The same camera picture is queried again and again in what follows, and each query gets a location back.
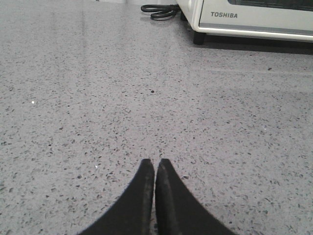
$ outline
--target black power cord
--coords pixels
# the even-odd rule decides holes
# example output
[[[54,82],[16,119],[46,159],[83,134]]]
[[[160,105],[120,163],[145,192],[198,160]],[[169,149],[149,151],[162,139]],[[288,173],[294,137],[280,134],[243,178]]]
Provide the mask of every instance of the black power cord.
[[[176,5],[143,5],[143,12],[156,12],[151,14],[151,19],[155,21],[165,21],[173,18],[179,11],[180,7]]]

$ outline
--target countertop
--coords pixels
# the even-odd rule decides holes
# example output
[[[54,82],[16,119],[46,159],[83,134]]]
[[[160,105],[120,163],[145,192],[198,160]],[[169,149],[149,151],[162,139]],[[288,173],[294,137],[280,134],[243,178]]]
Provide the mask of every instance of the countertop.
[[[168,158],[237,234],[313,235],[312,45],[196,46],[146,3],[0,1],[0,234],[76,234]]]

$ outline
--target terrazzo countertop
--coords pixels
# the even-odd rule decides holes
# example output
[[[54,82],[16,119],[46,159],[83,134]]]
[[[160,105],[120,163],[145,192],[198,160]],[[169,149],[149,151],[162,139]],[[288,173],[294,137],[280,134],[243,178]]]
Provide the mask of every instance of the terrazzo countertop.
[[[1,235],[76,234],[143,158],[239,235],[313,235],[312,45],[196,46],[130,3],[0,5]]]

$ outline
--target toaster oven door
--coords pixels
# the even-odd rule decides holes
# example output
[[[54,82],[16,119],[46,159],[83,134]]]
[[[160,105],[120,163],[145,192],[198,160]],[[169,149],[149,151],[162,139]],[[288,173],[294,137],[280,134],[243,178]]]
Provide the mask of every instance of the toaster oven door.
[[[313,0],[203,0],[199,28],[313,35]]]

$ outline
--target toaster oven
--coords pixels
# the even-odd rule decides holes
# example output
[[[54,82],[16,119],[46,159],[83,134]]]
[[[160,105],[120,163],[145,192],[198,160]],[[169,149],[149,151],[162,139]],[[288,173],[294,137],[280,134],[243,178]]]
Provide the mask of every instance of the toaster oven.
[[[313,0],[177,0],[194,43],[208,35],[313,42]]]

